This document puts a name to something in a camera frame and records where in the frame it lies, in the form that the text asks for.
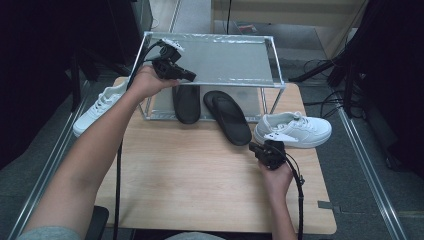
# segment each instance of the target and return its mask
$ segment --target wooden table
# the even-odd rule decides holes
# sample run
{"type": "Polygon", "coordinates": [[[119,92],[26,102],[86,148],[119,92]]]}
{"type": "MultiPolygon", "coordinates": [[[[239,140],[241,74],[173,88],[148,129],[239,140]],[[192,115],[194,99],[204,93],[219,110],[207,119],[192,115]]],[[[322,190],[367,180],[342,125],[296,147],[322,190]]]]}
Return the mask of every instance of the wooden table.
{"type": "MultiPolygon", "coordinates": [[[[273,102],[278,89],[266,89],[273,102]]],[[[304,113],[299,89],[287,84],[276,113],[304,113]]],[[[315,149],[287,148],[299,164],[303,186],[304,232],[332,234],[332,210],[315,149]]],[[[96,205],[114,221],[116,164],[106,175],[96,205]]],[[[137,110],[124,136],[120,227],[188,231],[270,232],[270,209],[254,153],[234,146],[214,121],[184,125],[143,120],[137,110]]],[[[288,207],[298,226],[297,188],[293,181],[288,207]]]]}

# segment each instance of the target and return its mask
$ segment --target glass shelf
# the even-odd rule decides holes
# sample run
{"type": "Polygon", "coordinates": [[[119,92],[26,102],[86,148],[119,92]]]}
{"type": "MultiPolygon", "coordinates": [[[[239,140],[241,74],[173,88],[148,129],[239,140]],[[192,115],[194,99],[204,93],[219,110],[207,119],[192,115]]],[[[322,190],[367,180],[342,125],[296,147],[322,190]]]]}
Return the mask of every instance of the glass shelf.
{"type": "MultiPolygon", "coordinates": [[[[176,64],[196,74],[193,82],[181,80],[180,83],[202,86],[200,120],[213,119],[202,101],[203,95],[211,90],[227,92],[240,105],[246,120],[257,122],[263,114],[268,113],[261,89],[279,88],[280,94],[270,113],[273,112],[285,89],[285,82],[272,36],[145,32],[135,66],[140,65],[138,63],[143,60],[140,56],[149,46],[163,38],[175,41],[184,48],[184,51],[179,51],[181,58],[176,64]]],[[[145,59],[158,56],[160,49],[153,48],[145,59]]],[[[147,99],[140,109],[148,120],[176,120],[170,89],[147,99]]]]}

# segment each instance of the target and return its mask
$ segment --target shoelace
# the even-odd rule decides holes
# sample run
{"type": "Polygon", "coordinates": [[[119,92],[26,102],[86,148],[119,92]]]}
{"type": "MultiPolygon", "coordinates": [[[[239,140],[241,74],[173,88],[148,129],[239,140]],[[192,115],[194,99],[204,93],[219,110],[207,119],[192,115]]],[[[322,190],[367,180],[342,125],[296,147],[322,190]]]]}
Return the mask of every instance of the shoelace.
{"type": "MultiPolygon", "coordinates": [[[[309,122],[309,120],[307,118],[303,117],[300,112],[295,112],[294,115],[295,115],[295,118],[294,118],[294,120],[291,121],[294,126],[296,126],[298,128],[305,128],[305,129],[315,131],[312,123],[309,122]]],[[[286,123],[277,124],[277,127],[273,127],[272,131],[282,132],[287,128],[287,126],[288,126],[288,124],[286,124],[286,123]]]]}
{"type": "Polygon", "coordinates": [[[99,99],[97,99],[97,101],[93,105],[93,108],[91,109],[95,114],[101,115],[106,112],[119,97],[120,96],[114,94],[109,99],[107,99],[104,97],[104,95],[102,95],[101,97],[99,97],[99,99]]]}
{"type": "Polygon", "coordinates": [[[315,131],[312,123],[306,117],[303,117],[300,112],[295,112],[294,115],[295,115],[295,119],[292,122],[294,122],[294,125],[296,127],[306,128],[306,129],[315,131]]]}

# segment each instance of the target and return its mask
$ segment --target black slipper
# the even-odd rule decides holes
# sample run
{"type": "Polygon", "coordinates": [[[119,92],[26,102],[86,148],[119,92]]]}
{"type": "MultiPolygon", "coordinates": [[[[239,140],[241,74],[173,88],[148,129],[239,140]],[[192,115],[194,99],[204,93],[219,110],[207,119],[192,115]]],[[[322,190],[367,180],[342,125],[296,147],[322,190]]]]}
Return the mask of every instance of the black slipper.
{"type": "Polygon", "coordinates": [[[243,111],[230,95],[210,91],[203,97],[203,102],[232,144],[243,146],[252,140],[243,111]]]}
{"type": "Polygon", "coordinates": [[[175,116],[185,124],[200,118],[200,86],[180,85],[172,88],[175,116]]]}

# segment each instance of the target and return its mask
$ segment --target sleeve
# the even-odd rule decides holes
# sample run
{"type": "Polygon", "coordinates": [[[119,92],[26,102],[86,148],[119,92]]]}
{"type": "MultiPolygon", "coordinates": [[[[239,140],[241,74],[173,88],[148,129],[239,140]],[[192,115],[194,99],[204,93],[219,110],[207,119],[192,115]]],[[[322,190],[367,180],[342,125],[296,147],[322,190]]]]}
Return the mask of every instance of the sleeve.
{"type": "Polygon", "coordinates": [[[201,232],[184,232],[172,237],[169,237],[165,240],[225,240],[223,238],[213,236],[207,233],[201,232]]]}
{"type": "Polygon", "coordinates": [[[21,236],[18,240],[35,240],[35,239],[50,239],[50,240],[81,240],[78,233],[64,227],[40,227],[32,229],[21,236]]]}

